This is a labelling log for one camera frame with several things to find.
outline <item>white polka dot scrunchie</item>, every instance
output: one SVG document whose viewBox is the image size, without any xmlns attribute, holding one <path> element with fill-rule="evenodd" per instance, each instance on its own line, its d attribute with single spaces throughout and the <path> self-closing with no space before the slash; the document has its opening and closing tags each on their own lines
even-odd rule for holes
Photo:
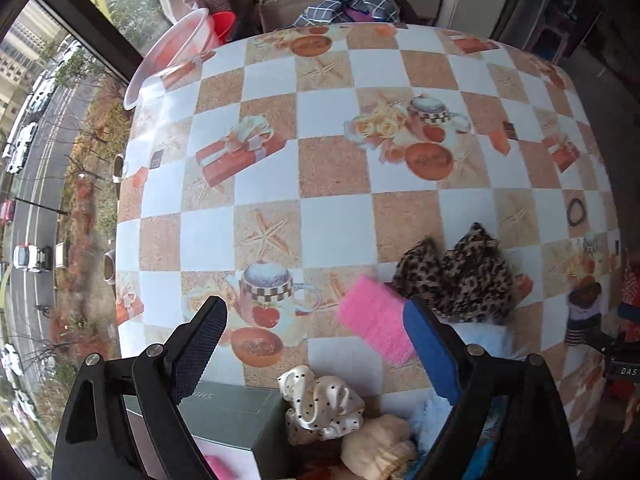
<svg viewBox="0 0 640 480">
<path fill-rule="evenodd" d="M 292 405 L 285 414 L 292 446 L 340 438 L 362 426 L 364 401 L 341 378 L 316 379 L 308 366 L 278 377 L 282 397 Z"/>
</svg>

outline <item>window frame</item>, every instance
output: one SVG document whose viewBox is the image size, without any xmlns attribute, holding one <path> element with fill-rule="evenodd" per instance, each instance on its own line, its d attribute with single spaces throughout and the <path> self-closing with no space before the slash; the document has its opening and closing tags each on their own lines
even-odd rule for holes
<svg viewBox="0 0 640 480">
<path fill-rule="evenodd" d="M 124 82 L 142 63 L 140 53 L 91 0 L 35 0 Z"/>
</svg>

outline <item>checkered tablecloth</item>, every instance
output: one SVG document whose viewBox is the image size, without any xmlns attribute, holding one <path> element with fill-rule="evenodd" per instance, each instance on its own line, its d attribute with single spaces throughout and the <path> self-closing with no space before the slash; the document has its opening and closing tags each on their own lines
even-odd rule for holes
<svg viewBox="0 0 640 480">
<path fill-rule="evenodd" d="M 308 364 L 409 415 L 430 387 L 424 370 L 385 364 L 336 321 L 337 305 L 359 275 L 388 282 L 423 237 L 451 248 L 477 221 L 526 294 L 510 319 L 516 349 L 546 358 L 584 436 L 604 380 L 596 352 L 563 342 L 567 294 L 593 276 L 615 330 L 620 234 L 559 68 L 452 31 L 331 25 L 219 47 L 150 78 L 141 101 L 116 238 L 123 356 L 216 294 L 229 326 L 205 379 L 276 387 Z M 569 226 L 574 198 L 587 216 Z M 248 267 L 270 284 L 249 290 Z M 241 297 L 257 303 L 240 308 Z"/>
</svg>

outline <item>teapot print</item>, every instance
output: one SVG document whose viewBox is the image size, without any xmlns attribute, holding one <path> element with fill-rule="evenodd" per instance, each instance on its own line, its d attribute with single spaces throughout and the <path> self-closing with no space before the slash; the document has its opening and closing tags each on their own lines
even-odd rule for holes
<svg viewBox="0 0 640 480">
<path fill-rule="evenodd" d="M 464 115 L 450 112 L 442 101 L 425 94 L 411 99 L 407 111 L 410 129 L 421 142 L 442 142 L 447 134 L 467 133 L 470 128 Z"/>
<path fill-rule="evenodd" d="M 224 280 L 236 292 L 235 307 L 245 323 L 270 330 L 288 347 L 306 337 L 308 314 L 321 303 L 317 287 L 293 283 L 284 266 L 262 260 L 250 264 L 239 280 L 232 274 Z"/>
</svg>

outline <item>plaid cloth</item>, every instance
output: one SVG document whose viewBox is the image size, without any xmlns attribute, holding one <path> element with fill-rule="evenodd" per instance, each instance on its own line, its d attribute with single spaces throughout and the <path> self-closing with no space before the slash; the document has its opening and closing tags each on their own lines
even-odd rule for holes
<svg viewBox="0 0 640 480">
<path fill-rule="evenodd" d="M 293 26 L 351 23 L 353 20 L 344 12 L 346 7 L 368 14 L 377 22 L 400 21 L 398 6 L 393 0 L 325 0 L 316 6 L 307 7 Z"/>
</svg>

